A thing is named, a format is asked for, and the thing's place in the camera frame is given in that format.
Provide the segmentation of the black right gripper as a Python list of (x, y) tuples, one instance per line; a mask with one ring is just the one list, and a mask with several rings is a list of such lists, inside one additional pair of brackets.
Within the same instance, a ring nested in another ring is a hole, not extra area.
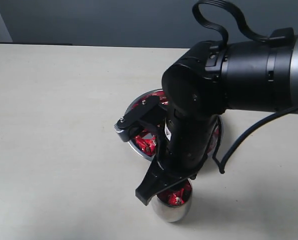
[(208, 158), (206, 150), (179, 156), (167, 149), (158, 150), (135, 196), (147, 206), (151, 199), (186, 179), (196, 176)]

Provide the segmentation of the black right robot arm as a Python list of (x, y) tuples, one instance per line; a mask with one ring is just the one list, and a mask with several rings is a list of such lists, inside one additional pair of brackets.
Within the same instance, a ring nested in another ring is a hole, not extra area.
[(162, 88), (167, 106), (151, 96), (134, 109), (137, 126), (151, 131), (157, 140), (155, 157), (135, 191), (145, 205), (197, 175), (226, 110), (270, 115), (216, 160), (221, 173), (248, 135), (279, 117), (298, 114), (298, 35), (286, 28), (274, 32), (268, 42), (233, 43), (217, 50), (212, 42), (200, 42), (164, 72)]

